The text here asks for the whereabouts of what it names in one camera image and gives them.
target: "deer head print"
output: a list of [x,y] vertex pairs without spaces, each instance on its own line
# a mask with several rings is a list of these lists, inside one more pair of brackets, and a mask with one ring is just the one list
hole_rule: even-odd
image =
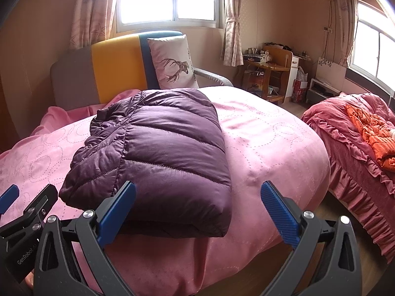
[[188,74],[188,69],[189,69],[189,64],[188,64],[188,62],[186,62],[186,61],[184,61],[184,62],[181,62],[181,61],[176,61],[176,60],[174,60],[174,59],[163,59],[162,61],[161,61],[161,63],[164,63],[163,64],[163,67],[165,68],[167,65],[169,66],[169,67],[171,67],[171,66],[178,66],[178,70],[175,72],[175,74],[173,74],[172,76],[167,76],[166,75],[166,77],[167,77],[167,82],[176,82],[177,80],[178,80],[178,78],[180,77],[180,74],[182,73],[182,72],[185,72],[186,74]]

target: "purple puffer jacket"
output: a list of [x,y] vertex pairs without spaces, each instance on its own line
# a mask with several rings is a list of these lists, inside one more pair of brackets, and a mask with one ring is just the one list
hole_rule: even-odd
[[96,209],[125,181],[137,199],[122,232],[223,237],[232,217],[225,144],[213,104],[197,89],[146,90],[98,111],[59,197]]

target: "orange jacket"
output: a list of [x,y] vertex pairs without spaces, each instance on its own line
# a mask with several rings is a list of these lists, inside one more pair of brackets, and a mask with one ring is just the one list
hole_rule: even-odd
[[359,133],[373,149],[378,164],[395,172],[395,140],[391,138],[386,123],[376,114],[346,105],[347,115]]

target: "window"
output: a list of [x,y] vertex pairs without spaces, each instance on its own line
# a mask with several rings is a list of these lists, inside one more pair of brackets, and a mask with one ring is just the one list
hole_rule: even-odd
[[358,26],[351,68],[394,95],[395,26],[381,12],[358,3]]
[[223,0],[118,0],[117,32],[154,27],[220,27]]

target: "blue gripper tip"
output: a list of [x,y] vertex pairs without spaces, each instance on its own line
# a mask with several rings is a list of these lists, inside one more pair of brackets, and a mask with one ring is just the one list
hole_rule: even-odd
[[125,183],[114,196],[111,207],[98,224],[97,241],[101,248],[114,241],[135,200],[135,184]]
[[269,182],[261,186],[261,200],[284,243],[295,249],[300,241],[299,224]]
[[19,197],[19,188],[17,185],[12,185],[0,196],[0,215],[4,215],[8,208]]

